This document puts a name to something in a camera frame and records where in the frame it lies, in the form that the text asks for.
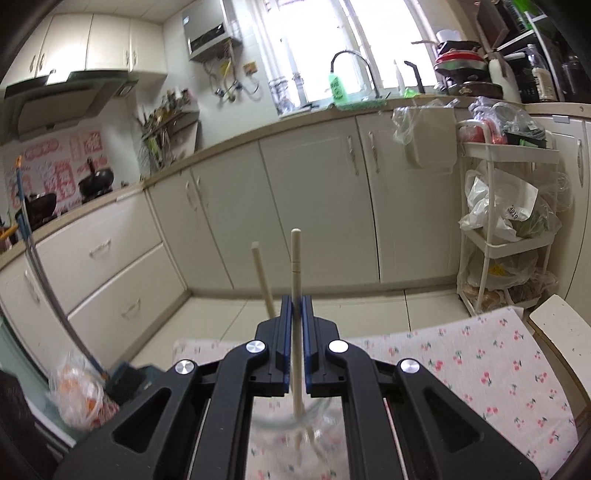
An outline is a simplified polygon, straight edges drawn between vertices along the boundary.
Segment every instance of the water heater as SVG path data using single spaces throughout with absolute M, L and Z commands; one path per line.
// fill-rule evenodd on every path
M 197 0 L 183 10 L 183 28 L 189 59 L 208 61 L 222 57 L 228 41 L 241 43 L 231 0 Z

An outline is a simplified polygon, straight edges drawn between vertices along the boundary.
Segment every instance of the countertop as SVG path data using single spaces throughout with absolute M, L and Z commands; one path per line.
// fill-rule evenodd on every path
M 440 99 L 443 103 L 453 100 L 448 96 L 424 95 L 415 98 L 392 98 L 387 100 L 386 104 L 379 108 L 365 108 L 349 111 L 341 111 L 337 108 L 327 108 L 315 112 L 302 113 L 301 115 L 294 115 L 288 118 L 277 121 L 273 124 L 264 125 L 263 127 L 250 130 L 241 135 L 229 138 L 211 147 L 200 150 L 193 155 L 175 162 L 172 166 L 165 170 L 158 172 L 148 179 L 140 181 L 136 184 L 130 185 L 123 189 L 115 190 L 112 193 L 103 195 L 91 202 L 85 203 L 65 215 L 59 216 L 52 222 L 42 226 L 33 233 L 35 242 L 47 238 L 58 230 L 64 228 L 79 218 L 88 215 L 95 210 L 98 210 L 110 203 L 122 200 L 130 195 L 143 191 L 144 189 L 164 180 L 171 175 L 178 173 L 185 168 L 188 168 L 203 160 L 207 160 L 214 155 L 218 155 L 227 150 L 231 150 L 241 145 L 260 140 L 271 135 L 277 135 L 282 132 L 292 130 L 294 128 L 306 127 L 315 125 L 330 120 L 338 120 L 343 118 L 350 118 L 357 115 L 367 115 L 369 113 L 387 112 L 395 108 L 403 106 L 422 106 L 427 103 Z M 467 108 L 475 99 L 470 97 L 458 97 L 459 103 L 456 108 Z M 526 110 L 533 115 L 568 115 L 579 118 L 586 118 L 591 120 L 591 105 L 584 103 L 531 103 L 525 105 Z M 10 250 L 0 255 L 0 270 L 8 265 L 12 260 L 21 255 L 25 251 L 25 245 L 22 241 L 14 245 Z

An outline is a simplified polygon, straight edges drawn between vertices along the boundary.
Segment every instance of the drawer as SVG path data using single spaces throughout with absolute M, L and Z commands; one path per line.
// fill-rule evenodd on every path
M 183 291 L 160 244 L 85 300 L 70 315 L 70 323 L 108 369 Z
M 143 194 L 82 217 L 37 245 L 62 308 L 86 297 L 161 242 Z

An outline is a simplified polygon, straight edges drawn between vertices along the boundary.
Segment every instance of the cherry print tablecloth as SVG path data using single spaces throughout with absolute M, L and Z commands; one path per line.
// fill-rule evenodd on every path
M 412 357 L 532 460 L 549 479 L 577 444 L 564 391 L 533 337 L 509 308 L 410 333 L 348 339 L 390 363 Z M 173 362 L 222 358 L 236 342 L 178 340 Z M 255 400 L 254 413 L 292 412 L 289 396 Z M 273 455 L 250 448 L 247 478 L 285 479 Z M 346 461 L 329 459 L 310 480 L 348 479 Z

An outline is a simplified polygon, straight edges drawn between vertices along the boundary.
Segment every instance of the wall cabinet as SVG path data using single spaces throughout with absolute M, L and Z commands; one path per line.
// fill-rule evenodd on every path
M 166 74 L 162 25 L 131 19 L 130 70 Z
M 86 70 L 129 70 L 129 18 L 93 15 Z
M 0 88 L 4 89 L 13 83 L 35 77 L 37 74 L 37 65 L 39 64 L 41 46 L 43 45 L 43 39 L 45 38 L 50 22 L 51 17 L 44 18 L 33 31 L 18 52 L 17 58 L 10 65 L 5 77 L 2 79 Z
M 189 169 L 149 190 L 164 237 L 187 286 L 228 291 L 232 283 L 213 239 Z
M 45 35 L 37 76 L 84 70 L 92 14 L 54 15 Z

